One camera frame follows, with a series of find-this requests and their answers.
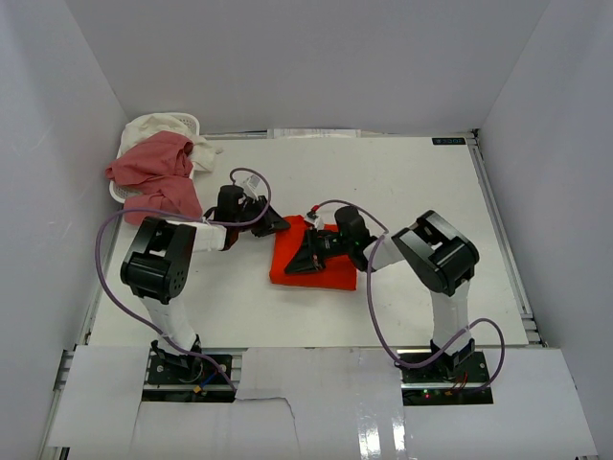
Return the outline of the orange t-shirt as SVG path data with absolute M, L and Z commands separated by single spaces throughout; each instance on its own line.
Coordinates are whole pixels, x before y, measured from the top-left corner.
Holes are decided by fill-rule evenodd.
M 305 246 L 306 231 L 310 226 L 302 216 L 284 218 L 289 228 L 276 234 L 270 282 L 297 288 L 323 288 L 355 291 L 357 269 L 347 255 L 326 258 L 322 265 L 314 267 Z

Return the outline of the pink t-shirt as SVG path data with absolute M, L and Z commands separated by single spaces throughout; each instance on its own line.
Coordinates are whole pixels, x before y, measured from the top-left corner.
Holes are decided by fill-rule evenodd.
M 139 225 L 159 210 L 200 218 L 202 208 L 190 174 L 193 142 L 171 131 L 160 131 L 129 149 L 105 169 L 107 179 L 138 194 L 125 200 L 124 221 Z

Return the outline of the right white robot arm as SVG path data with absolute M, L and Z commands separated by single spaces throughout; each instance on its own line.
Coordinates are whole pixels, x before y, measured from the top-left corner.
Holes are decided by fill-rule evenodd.
M 316 209 L 309 211 L 301 244 L 284 273 L 318 273 L 326 268 L 329 259 L 348 257 L 356 270 L 366 274 L 367 303 L 375 334 L 396 366 L 413 370 L 432 365 L 440 380 L 457 380 L 465 373 L 466 360 L 475 350 L 467 297 L 475 266 L 480 261 L 476 246 L 433 210 L 393 235 L 385 229 L 378 238 L 367 228 L 363 215 L 357 206 L 343 206 L 334 214 L 337 229 L 330 231 L 317 223 Z M 402 360 L 392 351 L 375 315 L 373 274 L 400 262 L 412 268 L 431 296 L 431 355 L 415 363 Z

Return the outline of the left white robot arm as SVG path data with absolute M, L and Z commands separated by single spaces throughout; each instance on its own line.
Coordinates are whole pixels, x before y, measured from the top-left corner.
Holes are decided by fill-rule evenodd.
M 205 216 L 214 222 L 144 218 L 120 270 L 121 281 L 146 307 L 158 333 L 152 351 L 183 382 L 204 374 L 200 339 L 180 299 L 193 253 L 228 250 L 244 231 L 262 238 L 290 228 L 266 196 L 238 185 L 222 186 Z

